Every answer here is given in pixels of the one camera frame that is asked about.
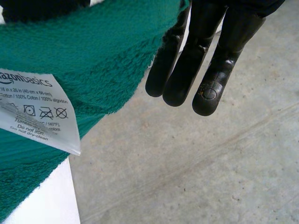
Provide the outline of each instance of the washing symbol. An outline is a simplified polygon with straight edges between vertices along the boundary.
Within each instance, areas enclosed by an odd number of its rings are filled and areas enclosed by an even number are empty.
[[[24,113],[34,117],[36,115],[34,106],[33,105],[24,105]]]
[[[64,109],[64,108],[61,108],[61,107],[59,107],[59,108],[54,108],[55,110],[56,110],[56,117],[59,117],[59,118],[61,118],[61,119],[65,119],[65,118],[68,118],[67,117],[67,113],[66,113],[66,109]]]
[[[41,109],[39,110],[41,111],[41,114],[39,115],[41,119],[50,118],[51,120],[53,120],[54,116],[52,114],[52,110],[49,107],[41,106]]]
[[[7,105],[11,105],[12,107],[14,107],[15,109],[17,109],[18,110],[18,106],[16,106],[14,103],[7,103]]]

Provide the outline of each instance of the black rubber glove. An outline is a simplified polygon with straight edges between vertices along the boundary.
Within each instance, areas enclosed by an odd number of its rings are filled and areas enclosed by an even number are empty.
[[[209,68],[193,99],[194,111],[211,115],[217,108],[229,76],[245,44],[284,0],[193,0],[189,35],[177,64],[174,63],[183,39],[188,9],[178,18],[178,24],[166,32],[163,46],[158,50],[149,72],[145,89],[153,97],[163,95],[171,106],[185,101],[206,56],[224,14],[220,39]]]

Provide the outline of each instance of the clothing tag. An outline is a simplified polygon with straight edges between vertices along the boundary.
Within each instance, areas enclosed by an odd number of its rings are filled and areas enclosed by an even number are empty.
[[[74,108],[51,74],[0,69],[0,128],[80,155]]]

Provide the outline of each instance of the green towel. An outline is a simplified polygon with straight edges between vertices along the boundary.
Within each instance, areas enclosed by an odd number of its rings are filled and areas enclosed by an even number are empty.
[[[133,96],[179,6],[180,0],[106,0],[49,21],[1,25],[0,68],[53,74],[83,137]],[[67,156],[0,129],[0,222]]]

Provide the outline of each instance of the concrete floor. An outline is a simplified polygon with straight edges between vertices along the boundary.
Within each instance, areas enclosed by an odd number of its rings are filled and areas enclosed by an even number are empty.
[[[83,224],[299,223],[299,1],[247,44],[216,113],[151,98],[145,79],[82,140],[71,169]]]

